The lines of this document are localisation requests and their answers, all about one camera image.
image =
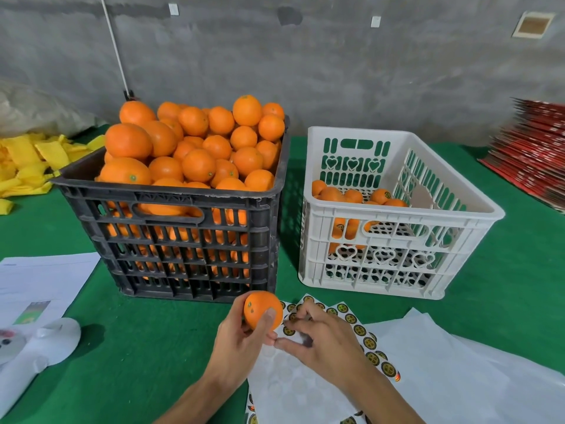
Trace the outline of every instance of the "hand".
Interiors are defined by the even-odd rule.
[[[277,334],[271,331],[275,310],[269,308],[252,331],[243,320],[245,299],[238,296],[228,316],[217,328],[214,350],[202,379],[213,380],[234,392],[243,384],[257,361],[263,344],[273,345]]]
[[[275,348],[295,356],[346,394],[351,394],[359,378],[378,373],[364,356],[349,323],[324,312],[314,301],[304,302],[296,316],[294,321],[285,321],[286,327],[309,335],[312,347],[279,338]]]

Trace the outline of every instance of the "heart-shaped cutout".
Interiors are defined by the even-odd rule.
[[[373,251],[373,259],[376,263],[388,264],[396,257],[396,251],[388,247],[379,247]]]
[[[359,159],[357,158],[350,158],[348,160],[348,168],[350,171],[353,171],[357,168],[357,165],[359,165]]]
[[[328,159],[325,160],[325,164],[328,165],[328,168],[333,169],[337,164],[337,157],[330,156]]]
[[[357,248],[351,245],[340,245],[335,253],[342,261],[351,260],[353,256],[357,254]]]
[[[434,254],[418,253],[412,257],[412,265],[415,268],[425,268],[436,260]]]
[[[381,162],[381,161],[380,161],[379,159],[373,159],[372,161],[370,161],[370,162],[368,163],[368,165],[369,165],[369,171],[370,171],[370,172],[375,172],[375,171],[377,170],[378,165],[380,164],[380,162]]]

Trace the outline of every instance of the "paper document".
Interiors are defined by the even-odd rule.
[[[100,260],[98,253],[0,261],[0,328],[29,337],[61,318]]]

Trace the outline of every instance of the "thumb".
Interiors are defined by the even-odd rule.
[[[265,335],[271,331],[276,315],[277,313],[273,308],[267,309],[259,319],[257,327],[253,330],[251,336],[249,336],[251,338],[250,341],[262,344]]]

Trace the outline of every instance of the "black plastic crate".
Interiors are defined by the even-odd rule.
[[[215,302],[232,302],[250,289],[275,291],[280,200],[290,152],[286,131],[275,185],[267,192],[98,183],[94,178],[105,151],[63,168],[52,182],[120,291]],[[201,215],[154,216],[138,208],[142,203],[197,207]]]

